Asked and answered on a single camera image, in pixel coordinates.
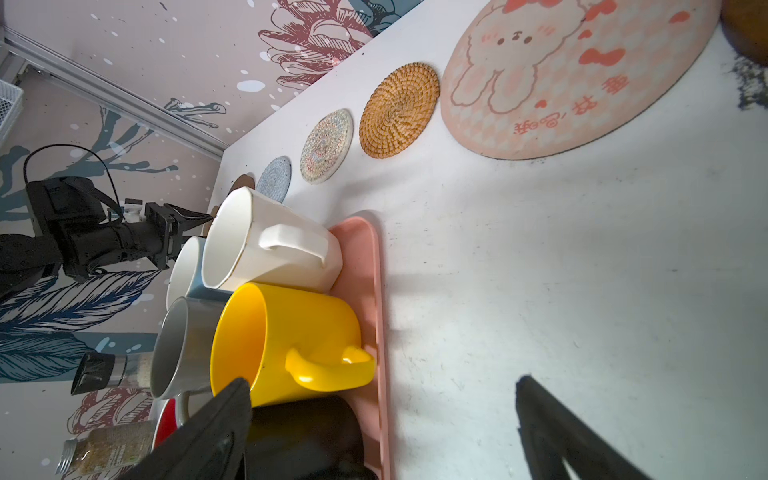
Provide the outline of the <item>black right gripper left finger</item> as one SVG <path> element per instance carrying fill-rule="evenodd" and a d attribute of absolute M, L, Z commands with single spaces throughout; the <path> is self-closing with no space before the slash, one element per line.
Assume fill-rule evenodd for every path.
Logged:
<path fill-rule="evenodd" d="M 237 479 L 252 419 L 249 385 L 230 382 L 124 479 Z"/>

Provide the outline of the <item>grey mug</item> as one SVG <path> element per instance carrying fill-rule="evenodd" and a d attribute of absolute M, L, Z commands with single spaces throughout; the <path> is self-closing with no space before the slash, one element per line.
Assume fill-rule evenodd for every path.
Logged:
<path fill-rule="evenodd" d="M 165 315 L 156 339 L 150 391 L 159 400 L 176 402 L 176 420 L 189 420 L 189 397 L 209 393 L 210 359 L 223 302 L 180 297 Z"/>

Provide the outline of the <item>round bunny print coaster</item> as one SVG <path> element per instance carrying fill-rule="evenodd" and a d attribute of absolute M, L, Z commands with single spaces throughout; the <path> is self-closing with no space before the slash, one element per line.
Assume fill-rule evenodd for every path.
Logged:
<path fill-rule="evenodd" d="M 702 53 L 717 1 L 491 1 L 442 79 L 454 139 L 501 160 L 607 135 L 663 96 Z"/>

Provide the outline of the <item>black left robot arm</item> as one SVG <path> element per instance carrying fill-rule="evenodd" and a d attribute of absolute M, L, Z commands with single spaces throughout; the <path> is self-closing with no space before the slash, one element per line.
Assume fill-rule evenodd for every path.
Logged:
<path fill-rule="evenodd" d="M 54 177 L 26 185 L 35 234 L 1 236 L 1 298 L 63 271 L 82 283 L 102 267 L 149 259 L 164 270 L 188 231 L 213 220 L 207 213 L 150 202 L 144 218 L 125 219 L 120 205 L 85 177 Z"/>

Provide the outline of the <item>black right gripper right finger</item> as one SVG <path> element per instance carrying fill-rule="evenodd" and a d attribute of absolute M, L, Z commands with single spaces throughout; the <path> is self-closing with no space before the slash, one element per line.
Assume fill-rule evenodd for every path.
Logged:
<path fill-rule="evenodd" d="M 646 479 L 648 476 L 574 415 L 532 376 L 516 384 L 515 407 L 533 479 Z"/>

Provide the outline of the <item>yellow mug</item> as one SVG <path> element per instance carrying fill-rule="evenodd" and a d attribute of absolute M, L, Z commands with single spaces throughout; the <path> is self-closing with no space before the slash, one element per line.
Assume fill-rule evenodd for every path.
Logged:
<path fill-rule="evenodd" d="M 210 384 L 218 395 L 232 381 L 245 380 L 256 408 L 363 387 L 374 380 L 376 367 L 345 301 L 247 283 L 221 313 L 210 354 Z"/>

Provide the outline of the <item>multicolour zigzag woven coaster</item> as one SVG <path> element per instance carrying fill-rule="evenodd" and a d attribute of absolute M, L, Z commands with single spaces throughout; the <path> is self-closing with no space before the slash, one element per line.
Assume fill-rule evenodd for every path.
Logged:
<path fill-rule="evenodd" d="M 320 120 L 308 135 L 300 157 L 300 173 L 311 185 L 331 178 L 344 162 L 354 134 L 354 121 L 347 109 L 339 109 Z"/>

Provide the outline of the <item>dark brown glossy coaster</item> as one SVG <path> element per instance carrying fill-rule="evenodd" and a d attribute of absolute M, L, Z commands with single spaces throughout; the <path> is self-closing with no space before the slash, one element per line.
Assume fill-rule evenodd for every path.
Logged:
<path fill-rule="evenodd" d="M 233 191 L 239 189 L 239 188 L 249 188 L 254 189 L 255 188 L 255 179 L 250 174 L 242 174 L 240 175 L 232 184 L 229 192 L 232 193 Z"/>

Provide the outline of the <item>brown round wooden coaster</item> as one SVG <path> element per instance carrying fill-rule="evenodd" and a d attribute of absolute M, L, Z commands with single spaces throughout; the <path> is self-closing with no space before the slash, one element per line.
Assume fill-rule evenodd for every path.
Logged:
<path fill-rule="evenodd" d="M 731 46 L 749 60 L 767 66 L 767 0 L 723 0 L 721 21 Z"/>

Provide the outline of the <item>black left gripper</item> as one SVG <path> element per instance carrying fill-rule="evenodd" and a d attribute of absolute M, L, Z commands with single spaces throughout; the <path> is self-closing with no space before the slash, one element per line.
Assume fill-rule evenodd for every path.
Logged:
<path fill-rule="evenodd" d="M 126 261 L 147 258 L 155 267 L 164 270 L 169 260 L 177 259 L 190 238 L 184 233 L 212 220 L 213 216 L 208 213 L 150 202 L 144 208 L 143 220 L 122 224 L 124 258 Z"/>

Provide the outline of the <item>grey round felt coaster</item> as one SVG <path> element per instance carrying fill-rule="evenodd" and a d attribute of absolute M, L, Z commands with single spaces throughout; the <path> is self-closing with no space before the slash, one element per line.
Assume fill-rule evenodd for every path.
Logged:
<path fill-rule="evenodd" d="M 261 195 L 282 203 L 290 188 L 292 164 L 287 156 L 274 158 L 264 169 L 255 190 Z"/>

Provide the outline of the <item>black mug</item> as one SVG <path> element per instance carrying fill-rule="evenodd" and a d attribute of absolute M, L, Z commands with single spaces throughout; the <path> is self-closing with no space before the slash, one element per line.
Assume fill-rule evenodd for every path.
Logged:
<path fill-rule="evenodd" d="M 375 479 L 363 434 L 338 396 L 252 410 L 238 479 Z"/>

